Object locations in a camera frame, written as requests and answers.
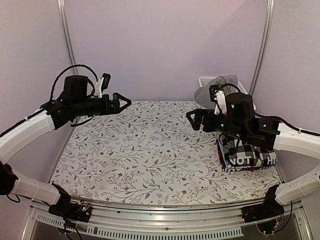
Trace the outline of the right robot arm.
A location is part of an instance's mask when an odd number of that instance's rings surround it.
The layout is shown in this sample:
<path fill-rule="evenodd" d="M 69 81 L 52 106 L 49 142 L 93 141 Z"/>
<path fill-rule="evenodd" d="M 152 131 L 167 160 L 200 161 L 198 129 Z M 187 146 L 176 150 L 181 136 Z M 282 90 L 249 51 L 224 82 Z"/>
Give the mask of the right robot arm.
<path fill-rule="evenodd" d="M 226 170 L 267 168 L 276 163 L 275 151 L 320 157 L 320 135 L 290 125 L 277 116 L 255 113 L 253 99 L 242 92 L 227 96 L 218 91 L 216 109 L 195 109 L 186 114 L 195 131 L 219 132 Z"/>

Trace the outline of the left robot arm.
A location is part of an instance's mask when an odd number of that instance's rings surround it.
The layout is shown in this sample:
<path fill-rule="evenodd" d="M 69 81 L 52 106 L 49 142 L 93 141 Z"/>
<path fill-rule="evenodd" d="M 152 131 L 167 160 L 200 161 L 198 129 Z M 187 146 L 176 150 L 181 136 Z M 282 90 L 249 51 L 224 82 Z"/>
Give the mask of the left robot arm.
<path fill-rule="evenodd" d="M 49 100 L 33 114 L 0 135 L 0 194 L 17 195 L 54 205 L 63 216 L 74 213 L 70 195 L 60 186 L 44 183 L 12 169 L 9 160 L 41 136 L 58 130 L 78 117 L 108 116 L 121 113 L 131 100 L 115 92 L 103 94 L 110 74 L 104 73 L 96 82 L 84 75 L 70 75 L 56 100 Z"/>

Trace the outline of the floral patterned table cloth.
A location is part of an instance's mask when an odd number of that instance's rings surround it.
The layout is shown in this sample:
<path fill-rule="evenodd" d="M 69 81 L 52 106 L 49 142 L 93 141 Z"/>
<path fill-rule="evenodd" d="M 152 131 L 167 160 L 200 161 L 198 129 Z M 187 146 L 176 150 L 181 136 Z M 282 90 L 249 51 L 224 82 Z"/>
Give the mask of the floral patterned table cloth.
<path fill-rule="evenodd" d="M 193 101 L 135 101 L 77 127 L 51 176 L 71 196 L 136 205 L 191 206 L 262 199 L 275 167 L 222 171 L 216 133 L 194 131 Z"/>

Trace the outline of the aluminium front rail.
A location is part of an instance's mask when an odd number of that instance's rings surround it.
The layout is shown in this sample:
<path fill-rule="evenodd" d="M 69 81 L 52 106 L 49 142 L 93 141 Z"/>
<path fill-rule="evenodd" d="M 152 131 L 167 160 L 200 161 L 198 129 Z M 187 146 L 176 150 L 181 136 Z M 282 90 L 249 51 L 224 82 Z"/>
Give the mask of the aluminium front rail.
<path fill-rule="evenodd" d="M 286 205 L 276 233 L 262 233 L 271 218 L 245 222 L 242 208 L 258 201 L 188 206 L 151 206 L 95 202 L 88 222 L 75 228 L 33 202 L 22 231 L 23 240 L 313 240 L 300 201 Z"/>

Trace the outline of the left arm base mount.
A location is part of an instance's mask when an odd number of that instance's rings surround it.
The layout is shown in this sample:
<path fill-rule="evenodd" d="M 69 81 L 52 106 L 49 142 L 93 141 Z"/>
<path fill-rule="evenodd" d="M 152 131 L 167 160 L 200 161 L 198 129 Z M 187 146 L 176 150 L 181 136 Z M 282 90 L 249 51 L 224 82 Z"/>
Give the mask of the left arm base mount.
<path fill-rule="evenodd" d="M 48 212 L 69 220 L 88 223 L 92 215 L 92 204 L 85 202 L 83 199 L 71 202 L 70 199 L 65 198 L 51 205 Z"/>

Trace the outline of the left metal corner post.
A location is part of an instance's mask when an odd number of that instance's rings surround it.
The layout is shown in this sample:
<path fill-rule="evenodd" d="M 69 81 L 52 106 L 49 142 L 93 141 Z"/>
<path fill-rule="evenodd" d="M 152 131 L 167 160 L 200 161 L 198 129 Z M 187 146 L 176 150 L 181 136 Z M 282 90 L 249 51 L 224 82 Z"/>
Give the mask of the left metal corner post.
<path fill-rule="evenodd" d="M 66 54 L 68 57 L 69 64 L 73 66 L 76 64 L 76 59 L 75 59 L 72 41 L 71 41 L 65 1 L 57 0 L 56 3 L 57 3 L 59 21 L 60 21 L 62 36 L 63 36 L 64 45 L 66 49 Z"/>

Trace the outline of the metal corner post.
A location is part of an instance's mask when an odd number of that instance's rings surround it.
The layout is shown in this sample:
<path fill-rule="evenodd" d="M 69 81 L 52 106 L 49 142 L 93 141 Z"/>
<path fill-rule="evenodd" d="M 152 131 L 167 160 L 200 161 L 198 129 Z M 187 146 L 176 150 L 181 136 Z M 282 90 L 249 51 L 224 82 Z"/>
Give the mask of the metal corner post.
<path fill-rule="evenodd" d="M 76 64 L 76 59 L 75 59 L 72 41 L 71 41 L 65 1 L 57 0 L 56 3 L 57 3 L 59 21 L 60 21 L 62 36 L 63 36 L 64 45 L 66 49 L 66 54 L 68 57 L 69 64 L 73 66 Z"/>
<path fill-rule="evenodd" d="M 253 76 L 249 88 L 249 94 L 251 96 L 254 96 L 258 82 L 259 77 L 261 74 L 261 70 L 263 67 L 263 62 L 268 46 L 268 40 L 271 32 L 272 22 L 273 22 L 273 14 L 274 14 L 274 8 L 275 8 L 275 1 L 274 0 L 268 0 L 266 2 L 266 11 L 265 11 L 265 17 L 264 17 L 264 24 L 263 24 L 263 31 L 262 31 L 262 37 L 260 41 L 260 47 L 258 51 L 258 56 L 255 64 L 255 68 L 253 71 Z"/>

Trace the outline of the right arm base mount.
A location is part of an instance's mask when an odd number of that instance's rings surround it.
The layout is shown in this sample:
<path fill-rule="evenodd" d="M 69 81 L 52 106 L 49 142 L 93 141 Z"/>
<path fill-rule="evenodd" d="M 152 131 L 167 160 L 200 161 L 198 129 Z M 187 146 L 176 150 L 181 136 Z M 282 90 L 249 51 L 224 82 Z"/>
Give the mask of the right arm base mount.
<path fill-rule="evenodd" d="M 275 199 L 264 200 L 260 204 L 245 206 L 241 208 L 241 217 L 245 223 L 273 218 L 285 213 L 284 207 Z"/>

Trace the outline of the right metal corner post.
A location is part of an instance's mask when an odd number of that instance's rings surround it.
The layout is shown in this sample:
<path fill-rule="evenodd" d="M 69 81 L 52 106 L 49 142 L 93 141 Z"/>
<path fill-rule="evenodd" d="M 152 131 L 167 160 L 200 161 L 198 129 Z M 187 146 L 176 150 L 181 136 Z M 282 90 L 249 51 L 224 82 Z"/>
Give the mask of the right metal corner post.
<path fill-rule="evenodd" d="M 263 31 L 262 31 L 262 37 L 260 41 L 260 47 L 258 51 L 258 56 L 255 64 L 255 68 L 253 71 L 253 76 L 249 88 L 249 94 L 251 96 L 254 96 L 258 82 L 259 77 L 261 74 L 261 70 L 263 67 L 263 62 L 268 46 L 268 40 L 271 32 L 272 22 L 273 22 L 273 14 L 274 14 L 274 8 L 275 8 L 275 1 L 274 0 L 268 0 L 266 2 L 266 11 L 265 11 L 265 17 L 264 17 L 264 24 L 263 24 Z"/>

